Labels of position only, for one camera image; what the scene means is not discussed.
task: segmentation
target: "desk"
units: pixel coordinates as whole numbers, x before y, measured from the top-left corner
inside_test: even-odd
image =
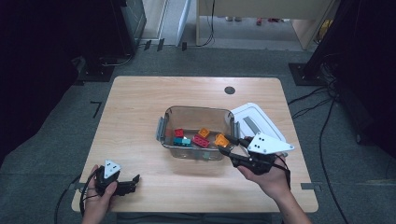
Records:
[[[212,15],[214,0],[196,0],[196,45],[200,45],[200,16]],[[303,49],[307,49],[335,0],[216,0],[214,16],[292,19]]]
[[[234,94],[225,93],[228,86]],[[256,77],[117,77],[108,96],[82,172],[84,183],[105,159],[121,165],[119,181],[141,175],[135,193],[116,198],[113,212],[262,213],[278,212],[273,200],[247,181],[229,158],[195,161],[173,158],[155,138],[158,120],[172,105],[234,109],[262,108],[295,149],[287,157],[291,190],[305,212],[315,212],[312,189],[280,81]],[[79,192],[72,207],[79,211]]]

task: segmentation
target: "person's left hand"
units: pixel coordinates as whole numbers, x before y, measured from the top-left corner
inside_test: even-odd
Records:
[[[98,169],[97,165],[94,165],[91,174]],[[95,189],[95,180],[92,178],[88,184],[87,200],[85,200],[85,213],[82,219],[83,224],[88,223],[100,223],[105,217],[107,209],[110,204],[111,196],[116,191],[117,182],[109,184],[106,188],[105,194],[100,196]]]

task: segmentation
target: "gray carpet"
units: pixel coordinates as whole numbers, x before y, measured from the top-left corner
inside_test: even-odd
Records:
[[[288,101],[316,87],[296,87],[288,63],[306,63],[310,52],[254,49],[206,49],[155,46],[139,49],[116,76],[277,77]],[[64,95],[34,137],[11,152],[0,171],[0,223],[53,223],[56,203],[64,189],[82,171],[99,123],[109,83],[73,86]],[[328,97],[316,94],[290,105],[290,113]],[[94,118],[96,104],[103,102]],[[320,162],[318,138],[330,104],[294,120],[319,209],[309,214],[314,223],[343,223]],[[323,160],[334,194],[349,223],[394,223],[396,161],[376,146],[359,146],[348,114],[335,103],[323,135]],[[79,223],[72,211],[74,192],[62,200],[58,223]],[[280,223],[273,214],[273,223]],[[104,223],[114,223],[109,214]]]

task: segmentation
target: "clear plastic bin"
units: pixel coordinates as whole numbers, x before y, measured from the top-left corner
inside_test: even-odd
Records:
[[[163,118],[160,118],[157,128],[157,140],[163,147],[170,149],[172,156],[181,159],[220,161],[222,154],[215,145],[215,137],[218,133],[236,136],[239,130],[234,124],[233,113],[230,110],[195,107],[195,106],[171,106]],[[191,139],[202,129],[210,131],[209,145],[199,147],[191,141],[190,147],[175,146],[175,130],[183,129],[184,138]]]

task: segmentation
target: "orange block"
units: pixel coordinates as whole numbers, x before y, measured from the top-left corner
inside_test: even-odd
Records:
[[[202,129],[198,132],[198,134],[201,135],[201,136],[204,137],[204,138],[207,138],[207,137],[209,136],[209,134],[210,134],[210,131],[209,131],[208,129],[206,129],[206,128],[202,128]]]
[[[227,147],[228,144],[230,144],[230,141],[228,141],[228,139],[225,138],[224,134],[219,133],[216,135],[216,141],[215,141],[216,146]]]

